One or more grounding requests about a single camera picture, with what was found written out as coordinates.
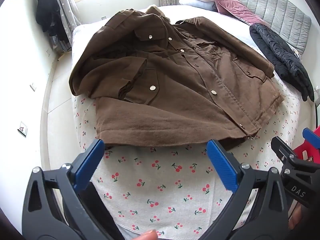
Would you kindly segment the left hand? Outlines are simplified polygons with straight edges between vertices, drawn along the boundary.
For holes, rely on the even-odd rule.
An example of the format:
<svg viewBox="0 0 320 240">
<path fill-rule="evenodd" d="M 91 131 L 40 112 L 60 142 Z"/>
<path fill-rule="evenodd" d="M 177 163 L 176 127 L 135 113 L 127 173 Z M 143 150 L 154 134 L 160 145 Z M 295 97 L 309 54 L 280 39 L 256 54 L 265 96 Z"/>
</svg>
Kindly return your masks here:
<svg viewBox="0 0 320 240">
<path fill-rule="evenodd" d="M 150 231 L 147 231 L 147 232 L 139 235 L 138 237 L 134 238 L 133 240 L 157 240 L 157 239 L 158 239 L 157 232 L 155 230 L 150 230 Z"/>
</svg>

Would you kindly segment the right hand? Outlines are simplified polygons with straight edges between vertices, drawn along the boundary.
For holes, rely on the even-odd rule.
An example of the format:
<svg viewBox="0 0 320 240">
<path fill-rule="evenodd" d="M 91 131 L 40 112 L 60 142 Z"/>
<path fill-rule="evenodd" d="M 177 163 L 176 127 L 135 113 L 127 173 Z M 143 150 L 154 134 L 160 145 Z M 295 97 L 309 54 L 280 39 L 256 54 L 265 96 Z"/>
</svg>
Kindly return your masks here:
<svg viewBox="0 0 320 240">
<path fill-rule="evenodd" d="M 300 203 L 297 203 L 294 208 L 291 217 L 289 218 L 289 229 L 293 230 L 295 226 L 301 221 L 303 217 L 302 206 Z"/>
</svg>

